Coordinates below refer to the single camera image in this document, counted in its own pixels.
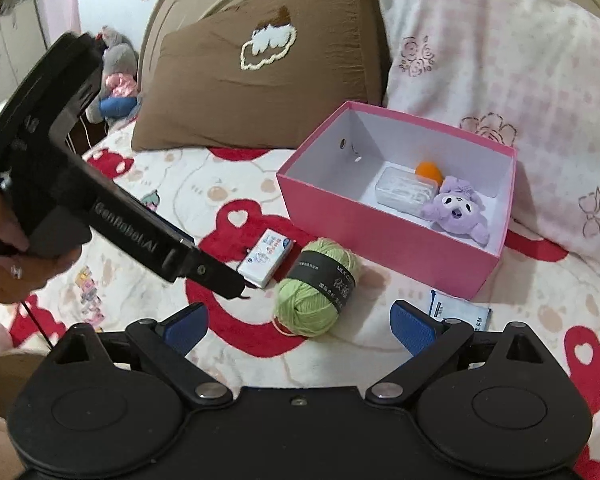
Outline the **person's left hand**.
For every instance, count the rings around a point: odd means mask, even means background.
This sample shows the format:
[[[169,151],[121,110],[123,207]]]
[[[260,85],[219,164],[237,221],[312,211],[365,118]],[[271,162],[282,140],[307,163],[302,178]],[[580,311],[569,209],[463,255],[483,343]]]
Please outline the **person's left hand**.
[[[0,254],[0,304],[18,304],[57,275],[68,271],[80,258],[82,246],[73,247],[56,258],[45,259],[27,254],[29,241],[10,209],[0,185],[0,241],[12,248]]]

